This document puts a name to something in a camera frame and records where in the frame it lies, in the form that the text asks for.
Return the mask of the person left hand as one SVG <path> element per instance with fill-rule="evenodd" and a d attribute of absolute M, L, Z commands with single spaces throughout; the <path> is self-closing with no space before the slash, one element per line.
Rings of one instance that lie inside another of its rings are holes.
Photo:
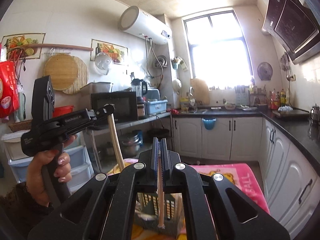
<path fill-rule="evenodd" d="M 53 202 L 48 193 L 52 187 L 50 183 L 66 185 L 72 179 L 71 159 L 64 147 L 72 144 L 76 138 L 76 135 L 72 135 L 66 142 L 33 157 L 27 169 L 26 187 L 37 204 L 48 207 Z"/>

